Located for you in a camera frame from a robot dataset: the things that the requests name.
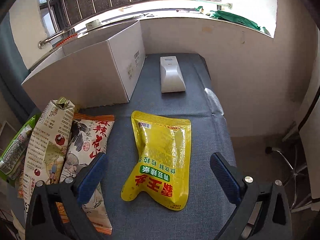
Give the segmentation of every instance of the red chinese characters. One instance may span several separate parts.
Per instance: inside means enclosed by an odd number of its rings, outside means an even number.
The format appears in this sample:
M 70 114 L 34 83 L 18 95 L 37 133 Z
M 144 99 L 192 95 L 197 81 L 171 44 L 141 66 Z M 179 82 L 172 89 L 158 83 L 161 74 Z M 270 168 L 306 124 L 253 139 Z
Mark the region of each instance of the red chinese characters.
M 140 175 L 140 176 L 136 176 L 136 186 L 139 186 L 140 183 L 144 183 L 147 179 L 148 175 L 144 174 L 144 175 Z
M 98 152 L 101 151 L 101 147 L 98 149 L 99 147 L 99 142 L 102 140 L 102 136 L 99 136 L 98 134 L 96 135 L 97 139 L 92 143 L 92 145 L 94 146 L 94 149 L 95 151 L 93 151 L 91 154 L 90 154 L 90 158 L 94 158 Z
M 108 124 L 108 121 L 95 121 L 95 122 L 99 123 L 99 124 L 110 126 L 110 124 Z
M 151 188 L 152 190 L 154 190 L 155 192 L 158 192 L 157 189 L 160 188 L 160 186 L 158 186 L 157 184 L 162 184 L 161 181 L 159 180 L 156 180 L 156 179 L 152 179 L 152 178 L 149 178 L 149 183 L 147 185 L 148 188 Z
M 107 136 L 106 136 L 107 128 L 106 128 L 105 126 L 97 125 L 96 128 L 93 128 L 93 129 L 96 131 L 96 133 L 97 133 L 98 131 L 101 131 L 100 134 L 102 134 L 102 135 L 104 135 L 105 137 L 107 137 Z
M 164 183 L 161 195 L 172 197 L 172 185 Z

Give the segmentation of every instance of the green cloth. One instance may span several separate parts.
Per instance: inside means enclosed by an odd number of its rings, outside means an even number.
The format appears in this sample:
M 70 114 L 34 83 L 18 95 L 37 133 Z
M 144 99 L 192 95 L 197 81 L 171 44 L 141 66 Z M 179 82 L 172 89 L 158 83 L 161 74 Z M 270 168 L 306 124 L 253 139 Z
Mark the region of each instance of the green cloth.
M 202 13 L 202 8 L 203 8 L 203 6 L 199 6 L 198 8 L 195 8 L 195 9 Z M 215 19 L 221 19 L 221 20 L 226 20 L 226 21 L 233 22 L 233 23 L 238 23 L 238 24 L 247 26 L 249 28 L 252 28 L 254 30 L 257 30 L 257 31 L 261 30 L 261 28 L 255 22 L 250 21 L 247 18 L 244 18 L 242 16 L 239 16 L 239 15 L 236 15 L 233 13 L 218 10 L 218 11 L 210 11 L 210 14 L 208 13 L 207 15 L 209 15 L 210 17 L 215 18 Z

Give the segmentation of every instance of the metal chair leg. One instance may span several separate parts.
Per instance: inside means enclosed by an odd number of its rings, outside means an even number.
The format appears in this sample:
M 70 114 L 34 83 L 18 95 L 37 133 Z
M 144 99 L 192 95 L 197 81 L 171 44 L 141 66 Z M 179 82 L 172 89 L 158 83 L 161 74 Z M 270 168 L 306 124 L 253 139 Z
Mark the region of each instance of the metal chair leg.
M 271 152 L 277 152 L 279 153 L 282 158 L 285 160 L 285 162 L 287 163 L 287 165 L 289 166 L 290 170 L 291 170 L 291 176 L 288 177 L 285 182 L 283 183 L 284 187 L 289 183 L 289 181 L 291 179 L 294 180 L 294 200 L 292 205 L 290 206 L 290 210 L 292 210 L 297 202 L 297 176 L 305 176 L 304 174 L 300 173 L 301 171 L 303 171 L 304 169 L 307 168 L 307 164 L 303 164 L 302 166 L 297 168 L 297 159 L 298 159 L 298 149 L 297 146 L 295 145 L 295 160 L 294 160 L 294 166 L 292 167 L 292 165 L 290 164 L 290 162 L 287 160 L 286 157 L 284 157 L 284 155 L 281 152 L 281 149 L 279 148 L 274 148 L 274 147 L 267 147 L 266 148 L 266 153 L 270 154 Z

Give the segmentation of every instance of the patterned snack bag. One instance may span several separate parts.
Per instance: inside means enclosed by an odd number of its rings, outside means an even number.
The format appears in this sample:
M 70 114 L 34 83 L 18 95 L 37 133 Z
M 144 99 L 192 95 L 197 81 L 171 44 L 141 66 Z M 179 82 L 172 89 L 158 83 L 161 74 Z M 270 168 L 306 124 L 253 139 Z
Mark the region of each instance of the patterned snack bag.
M 88 166 L 99 152 L 106 152 L 107 141 L 115 121 L 114 115 L 87 116 L 76 113 L 71 126 L 71 138 L 66 162 L 60 182 L 67 177 L 75 177 Z M 69 219 L 62 203 L 57 203 L 63 222 Z M 84 212 L 98 232 L 110 235 L 112 226 L 104 206 L 100 184 L 87 204 L 82 205 Z
M 134 111 L 132 127 L 139 160 L 121 198 L 131 201 L 146 191 L 172 210 L 185 207 L 189 192 L 191 122 Z
M 39 117 L 40 114 L 31 117 L 0 156 L 0 177 L 7 179 L 12 185 L 23 170 L 28 143 Z
M 19 179 L 15 180 L 15 188 L 17 190 L 17 198 L 23 199 L 23 170 L 21 171 L 21 174 L 19 176 Z
M 23 199 L 29 203 L 39 180 L 59 182 L 74 114 L 74 104 L 66 98 L 52 100 L 41 114 L 29 141 L 23 171 Z

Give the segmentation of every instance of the metal screw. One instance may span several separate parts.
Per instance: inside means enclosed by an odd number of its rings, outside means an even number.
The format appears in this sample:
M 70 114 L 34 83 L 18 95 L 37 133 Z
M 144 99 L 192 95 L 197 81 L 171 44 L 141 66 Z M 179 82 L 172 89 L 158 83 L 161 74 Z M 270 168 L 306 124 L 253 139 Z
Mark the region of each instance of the metal screw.
M 73 177 L 67 177 L 64 181 L 65 183 L 71 183 L 73 182 Z
M 281 180 L 279 180 L 279 179 L 276 179 L 275 183 L 276 183 L 276 185 L 278 185 L 278 186 L 281 186 L 281 185 L 282 185 L 282 182 L 281 182 Z
M 244 180 L 245 180 L 246 182 L 248 182 L 248 183 L 253 182 L 253 178 L 250 177 L 250 176 L 246 176 L 246 177 L 244 178 Z
M 44 182 L 42 180 L 39 180 L 39 181 L 37 181 L 36 186 L 41 187 L 43 185 L 43 183 Z

